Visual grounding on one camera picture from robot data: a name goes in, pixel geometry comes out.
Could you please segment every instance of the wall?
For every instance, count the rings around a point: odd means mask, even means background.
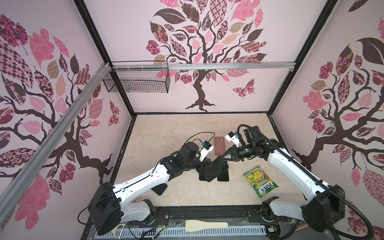
[[[0,14],[2,193],[102,60],[71,0],[6,1]],[[80,238],[84,226],[77,215],[110,177],[129,121],[119,94],[99,85],[1,227],[0,238]]]
[[[384,2],[340,1],[273,115],[296,159],[338,184],[384,239]],[[365,235],[353,212],[335,224]]]
[[[188,64],[294,61],[325,2],[113,0],[105,4],[96,0],[86,4],[112,61]],[[173,71],[167,94],[128,93],[128,98],[136,112],[267,111],[286,74],[287,69]]]

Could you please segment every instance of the black frame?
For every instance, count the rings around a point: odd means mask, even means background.
[[[104,62],[107,62],[110,64],[111,67],[113,67],[113,63],[111,61],[111,59],[109,58],[109,55],[106,51],[106,48],[100,38],[100,35],[96,29],[96,26],[94,25],[93,23],[93,20],[89,14],[89,11],[84,3],[83,0],[73,0],[103,61]],[[300,50],[299,52],[299,55],[298,57],[296,58],[296,65],[295,65],[295,68],[289,72],[289,74],[287,75],[287,77],[285,78],[281,88],[279,89],[279,92],[278,94],[276,95],[276,97],[274,98],[273,100],[273,103],[271,105],[271,107],[269,108],[268,111],[257,111],[257,112],[211,112],[211,113],[201,113],[201,112],[198,112],[198,113],[167,113],[167,112],[158,112],[158,113],[136,113],[133,108],[132,108],[132,105],[131,103],[129,102],[129,99],[127,97],[127,95],[125,94],[125,92],[123,91],[123,88],[121,86],[121,83],[120,81],[116,81],[116,86],[121,89],[120,91],[120,95],[127,107],[127,110],[128,112],[130,113],[131,117],[132,117],[132,120],[131,120],[131,123],[129,125],[129,129],[127,131],[127,134],[124,138],[124,141],[123,141],[123,144],[122,144],[122,148],[120,149],[120,153],[119,153],[119,156],[116,160],[116,163],[115,163],[115,167],[113,169],[113,172],[111,174],[111,179],[110,179],[110,183],[114,183],[115,179],[116,179],[116,176],[117,176],[117,172],[119,170],[119,167],[120,167],[120,164],[121,164],[121,161],[122,161],[122,157],[125,153],[125,150],[127,148],[127,145],[128,145],[128,141],[129,141],[129,138],[131,136],[131,133],[132,133],[132,129],[134,127],[134,123],[136,121],[136,118],[138,115],[142,115],[142,114],[218,114],[218,113],[229,113],[229,114],[239,114],[239,113],[265,113],[267,114],[270,122],[271,122],[271,125],[273,127],[273,130],[275,131],[276,135],[277,135],[277,138],[279,140],[280,143],[282,143],[284,145],[284,147],[286,148],[286,144],[284,143],[283,141],[283,138],[275,124],[275,121],[273,120],[273,116],[272,114],[274,113],[274,111],[276,110],[279,102],[281,101],[281,99],[283,98],[286,90],[288,89],[290,83],[292,82],[292,80],[294,79],[298,69],[300,68],[301,64],[303,63],[305,57],[307,56],[309,50],[311,49],[313,43],[315,42],[317,36],[319,35],[321,29],[323,28],[324,24],[326,23],[328,17],[330,16],[330,14],[332,13],[336,3],[338,2],[338,0],[327,0],[323,10],[321,11],[320,15],[319,15],[319,18],[317,19],[314,27],[312,28],[310,34],[308,35],[308,38],[306,39],[305,41],[305,44],[303,45],[302,49]],[[248,207],[257,207],[257,205],[249,205]],[[201,208],[201,206],[193,206],[193,207],[189,207],[189,211],[198,211],[199,208]],[[88,234],[90,232],[90,229],[91,229],[91,225],[87,225],[85,226],[85,229],[84,229],[84,232],[81,236],[81,240],[86,240],[87,237],[88,237]]]

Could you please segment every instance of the butterfly decal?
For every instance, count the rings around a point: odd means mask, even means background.
[[[119,108],[118,107],[115,107],[115,104],[110,100],[109,101],[109,105],[111,107],[111,110],[112,110],[112,116],[109,118],[109,121],[108,121],[108,126],[112,125],[112,124],[117,124],[119,122]]]
[[[254,87],[252,87],[253,85],[255,85],[255,79],[252,79],[251,81],[249,81],[247,83],[247,85],[245,86],[245,88],[234,88],[232,90],[235,91],[235,93],[238,93],[240,97],[242,97],[244,99],[244,96],[247,94],[247,93],[253,93],[255,94],[253,91],[255,90]]]

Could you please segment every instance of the candy bag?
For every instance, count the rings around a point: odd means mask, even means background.
[[[276,183],[268,177],[268,175],[260,168],[260,166],[255,167],[251,171],[244,173],[244,176],[252,184],[253,189],[256,191],[259,197],[264,196],[265,194],[272,191],[272,189],[278,187]]]

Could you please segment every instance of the phone case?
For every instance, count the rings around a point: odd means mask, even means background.
[[[225,153],[225,139],[224,137],[215,137],[214,138],[214,149],[215,155],[221,156]]]

